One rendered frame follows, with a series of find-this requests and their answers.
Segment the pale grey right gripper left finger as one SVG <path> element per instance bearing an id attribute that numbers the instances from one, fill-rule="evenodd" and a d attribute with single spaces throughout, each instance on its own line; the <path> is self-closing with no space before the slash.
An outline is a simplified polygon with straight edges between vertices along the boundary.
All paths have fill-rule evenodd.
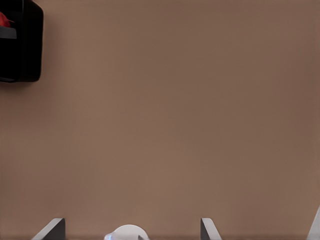
<path id="1" fill-rule="evenodd" d="M 66 240 L 66 221 L 64 218 L 52 219 L 31 240 Z"/>

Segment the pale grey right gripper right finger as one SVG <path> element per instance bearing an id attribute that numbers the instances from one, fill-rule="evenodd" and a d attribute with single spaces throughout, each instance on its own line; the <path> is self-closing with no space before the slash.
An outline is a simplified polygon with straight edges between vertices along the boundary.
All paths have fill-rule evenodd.
<path id="1" fill-rule="evenodd" d="M 222 240 L 222 237 L 211 218 L 201 218 L 200 240 Z"/>

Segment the white rounded object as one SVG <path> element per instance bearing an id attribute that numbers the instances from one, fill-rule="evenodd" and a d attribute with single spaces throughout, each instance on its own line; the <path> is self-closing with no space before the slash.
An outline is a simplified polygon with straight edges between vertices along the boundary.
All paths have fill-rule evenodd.
<path id="1" fill-rule="evenodd" d="M 104 240 L 150 240 L 150 238 L 141 227 L 126 224 L 105 235 Z"/>

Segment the black tray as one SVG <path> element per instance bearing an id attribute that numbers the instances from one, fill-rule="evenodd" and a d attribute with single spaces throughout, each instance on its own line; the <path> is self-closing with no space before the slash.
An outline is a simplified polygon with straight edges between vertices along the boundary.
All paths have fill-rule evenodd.
<path id="1" fill-rule="evenodd" d="M 0 82 L 36 82 L 42 70 L 44 11 L 33 0 L 0 0 Z"/>

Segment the red fruit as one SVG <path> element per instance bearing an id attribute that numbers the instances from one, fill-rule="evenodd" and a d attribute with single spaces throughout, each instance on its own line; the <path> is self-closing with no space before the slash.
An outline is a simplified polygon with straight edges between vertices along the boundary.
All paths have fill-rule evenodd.
<path id="1" fill-rule="evenodd" d="M 8 19 L 4 13 L 0 11 L 0 27 L 11 28 L 14 21 Z"/>

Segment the silver frame post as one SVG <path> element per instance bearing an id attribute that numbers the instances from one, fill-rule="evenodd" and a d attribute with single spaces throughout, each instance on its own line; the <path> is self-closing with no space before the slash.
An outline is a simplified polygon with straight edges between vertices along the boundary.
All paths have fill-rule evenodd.
<path id="1" fill-rule="evenodd" d="M 320 240 L 320 206 L 317 209 L 306 240 Z"/>

